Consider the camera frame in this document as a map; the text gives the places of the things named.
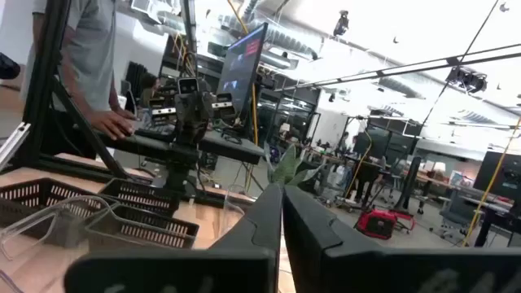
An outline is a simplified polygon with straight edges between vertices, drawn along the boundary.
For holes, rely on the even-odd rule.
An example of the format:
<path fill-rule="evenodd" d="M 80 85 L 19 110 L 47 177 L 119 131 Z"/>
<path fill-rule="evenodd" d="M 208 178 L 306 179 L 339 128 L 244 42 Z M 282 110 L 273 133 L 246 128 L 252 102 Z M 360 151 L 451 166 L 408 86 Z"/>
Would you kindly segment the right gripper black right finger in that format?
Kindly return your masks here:
<path fill-rule="evenodd" d="M 520 250 L 382 247 L 286 186 L 284 236 L 298 292 L 518 292 Z"/>

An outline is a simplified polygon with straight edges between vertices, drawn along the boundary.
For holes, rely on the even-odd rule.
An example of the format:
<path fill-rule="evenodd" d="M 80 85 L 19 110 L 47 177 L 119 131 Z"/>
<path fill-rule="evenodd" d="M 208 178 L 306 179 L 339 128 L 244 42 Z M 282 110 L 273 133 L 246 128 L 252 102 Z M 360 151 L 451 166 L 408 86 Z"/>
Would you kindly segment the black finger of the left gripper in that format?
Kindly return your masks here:
<path fill-rule="evenodd" d="M 213 118 L 212 102 L 204 96 L 199 96 L 196 103 L 195 141 L 200 142 L 204 137 L 208 124 Z"/>
<path fill-rule="evenodd" d="M 176 106 L 176 141 L 192 142 L 194 131 L 195 103 L 192 98 L 175 98 Z"/>

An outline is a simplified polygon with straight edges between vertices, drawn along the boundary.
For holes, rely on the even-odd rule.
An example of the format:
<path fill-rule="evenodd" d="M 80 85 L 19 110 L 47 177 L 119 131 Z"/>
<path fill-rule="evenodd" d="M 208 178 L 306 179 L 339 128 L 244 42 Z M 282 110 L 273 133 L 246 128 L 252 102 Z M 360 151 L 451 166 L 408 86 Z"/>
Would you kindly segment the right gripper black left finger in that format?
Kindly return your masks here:
<path fill-rule="evenodd" d="M 68 268 L 67 293 L 275 292 L 283 188 L 270 184 L 205 250 L 133 248 L 92 252 Z"/>

